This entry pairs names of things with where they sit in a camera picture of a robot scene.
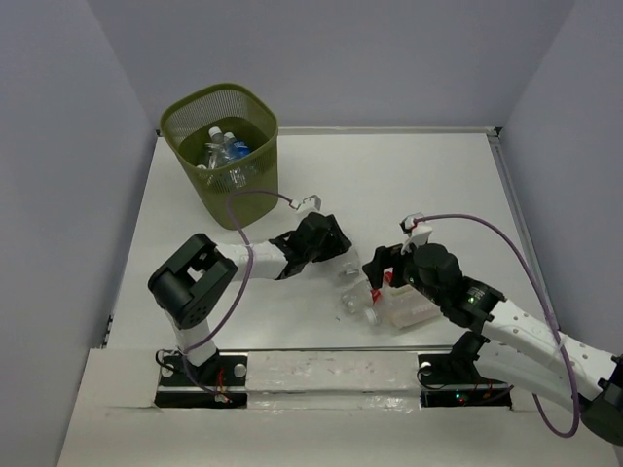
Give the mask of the square white-label bottle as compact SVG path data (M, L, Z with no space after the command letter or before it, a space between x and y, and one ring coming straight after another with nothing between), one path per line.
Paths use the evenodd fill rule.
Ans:
M372 299L372 305L363 310L363 316L375 327L404 330L441 315L437 305L407 286L374 290Z

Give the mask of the red cap small bottle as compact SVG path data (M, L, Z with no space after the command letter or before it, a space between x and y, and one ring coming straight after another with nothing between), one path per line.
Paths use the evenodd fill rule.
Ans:
M373 288L367 278L362 278L341 293L341 304L347 313L374 321L388 310L391 298L385 286Z

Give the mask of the clear wide-mouth bottle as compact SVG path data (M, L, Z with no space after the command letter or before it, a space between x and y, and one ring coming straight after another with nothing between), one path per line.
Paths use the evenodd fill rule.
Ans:
M361 261L355 250L316 265L319 273L337 286L356 282L361 274Z

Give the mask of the tall clear plastic bottle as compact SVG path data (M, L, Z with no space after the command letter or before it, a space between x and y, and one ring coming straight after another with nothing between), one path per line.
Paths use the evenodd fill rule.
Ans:
M209 141L204 144L197 168L213 170L225 166L229 161L229 155L223 131L219 126L213 126L208 130L208 136Z

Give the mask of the blue label water bottle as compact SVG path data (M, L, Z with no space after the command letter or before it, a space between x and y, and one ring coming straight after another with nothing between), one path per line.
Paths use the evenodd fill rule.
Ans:
M230 162L239 161L251 153L249 147L232 132L224 134L224 146Z

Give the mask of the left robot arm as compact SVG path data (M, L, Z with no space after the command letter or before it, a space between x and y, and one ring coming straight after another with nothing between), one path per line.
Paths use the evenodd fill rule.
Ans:
M192 235L149 278L147 288L171 323L181 371L195 384L210 381L218 348L207 316L232 282L285 280L311 263L346 255L352 243L335 216L312 212L298 227L261 243L224 244Z

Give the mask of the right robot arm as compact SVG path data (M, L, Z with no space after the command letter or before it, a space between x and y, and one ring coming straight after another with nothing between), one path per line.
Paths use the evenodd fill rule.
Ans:
M409 285L464 334L448 358L450 374L503 381L568 410L608 443L622 443L622 359L551 329L495 288L463 275L458 259L435 243L376 249L363 265L379 289Z

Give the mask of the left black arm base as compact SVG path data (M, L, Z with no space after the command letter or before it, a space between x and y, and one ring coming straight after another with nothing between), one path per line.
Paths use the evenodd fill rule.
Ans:
M199 367L178 350L155 353L159 378L154 404L161 409L243 409L248 394L248 355L220 351Z

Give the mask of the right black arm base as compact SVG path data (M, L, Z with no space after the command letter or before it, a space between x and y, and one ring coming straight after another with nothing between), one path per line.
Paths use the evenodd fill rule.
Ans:
M418 356L417 379L424 408L512 408L508 384L483 377L475 364L490 340L471 331L463 334L446 353Z

